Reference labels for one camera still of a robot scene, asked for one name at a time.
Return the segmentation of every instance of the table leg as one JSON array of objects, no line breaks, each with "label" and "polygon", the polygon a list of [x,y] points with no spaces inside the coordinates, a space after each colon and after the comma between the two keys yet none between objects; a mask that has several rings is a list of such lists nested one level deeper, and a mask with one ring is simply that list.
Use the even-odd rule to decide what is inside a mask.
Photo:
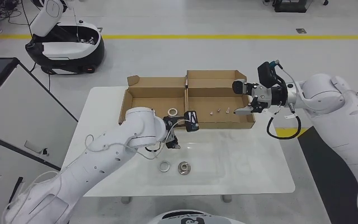
[{"label": "table leg", "polygon": [[224,194],[221,196],[222,201],[225,203],[230,203],[233,200],[233,197],[231,196],[231,194]]},{"label": "table leg", "polygon": [[132,201],[132,197],[122,197],[121,202],[123,204],[129,204]]}]

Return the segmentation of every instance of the robotic arm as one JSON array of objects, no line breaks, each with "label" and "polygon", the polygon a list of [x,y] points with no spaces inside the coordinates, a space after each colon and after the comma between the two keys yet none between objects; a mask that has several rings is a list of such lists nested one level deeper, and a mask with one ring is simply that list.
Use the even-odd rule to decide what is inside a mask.
[{"label": "robotic arm", "polygon": [[355,178],[358,180],[358,140],[356,130],[358,127],[358,97],[357,92],[350,89],[348,83],[341,77],[330,77],[327,74],[315,74],[303,82],[286,83],[276,74],[278,66],[290,76],[280,65],[280,62],[264,62],[258,67],[260,84],[247,83],[246,80],[235,80],[233,90],[237,94],[246,94],[253,97],[252,102],[245,108],[234,111],[237,115],[261,113],[272,105],[289,108],[292,116],[299,122],[295,109],[301,108],[313,123],[316,131],[325,143],[341,156]]},{"label": "robotic arm", "polygon": [[178,141],[173,128],[182,119],[188,132],[199,130],[195,111],[185,112],[180,119],[164,119],[149,108],[128,110],[121,125],[94,139],[56,177],[22,193],[6,214],[6,223],[68,223],[79,199],[133,158],[138,148],[154,146],[164,140],[175,146]]}]

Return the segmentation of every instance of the white ring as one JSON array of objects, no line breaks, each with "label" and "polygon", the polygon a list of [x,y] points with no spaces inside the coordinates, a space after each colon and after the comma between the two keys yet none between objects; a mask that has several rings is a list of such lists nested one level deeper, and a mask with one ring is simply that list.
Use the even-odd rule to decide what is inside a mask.
[{"label": "white ring", "polygon": [[[168,167],[167,167],[165,170],[162,170],[162,168],[161,168],[162,164],[167,164]],[[170,163],[169,163],[168,161],[163,160],[163,161],[159,164],[159,170],[160,170],[161,172],[167,172],[169,169],[170,169]]]},{"label": "white ring", "polygon": [[169,116],[176,116],[177,114],[178,114],[178,110],[175,109],[175,108],[170,108],[170,109],[168,110],[168,115],[169,115]]}]

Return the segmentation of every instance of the yellow floor line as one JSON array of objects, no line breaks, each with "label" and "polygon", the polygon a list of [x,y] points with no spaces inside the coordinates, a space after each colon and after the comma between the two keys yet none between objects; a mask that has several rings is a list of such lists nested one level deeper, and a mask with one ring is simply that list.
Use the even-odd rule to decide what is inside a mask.
[{"label": "yellow floor line", "polygon": [[[103,34],[104,39],[192,39],[192,40],[358,40],[358,35],[259,35],[259,34]],[[30,39],[29,34],[0,34],[0,39]]]},{"label": "yellow floor line", "polygon": [[[275,128],[275,129],[278,137],[292,136],[294,133],[297,132],[297,128]],[[303,134],[306,130],[308,130],[308,128],[302,128],[298,136]]]}]

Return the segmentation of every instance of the white spool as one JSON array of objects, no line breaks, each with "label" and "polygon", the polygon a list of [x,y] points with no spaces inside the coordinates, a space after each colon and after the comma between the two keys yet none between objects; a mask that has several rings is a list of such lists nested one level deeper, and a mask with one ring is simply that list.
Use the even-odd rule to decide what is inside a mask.
[{"label": "white spool", "polygon": [[170,109],[168,110],[168,115],[169,115],[169,116],[176,116],[177,114],[178,114],[178,110],[175,109],[175,108],[170,108]]}]

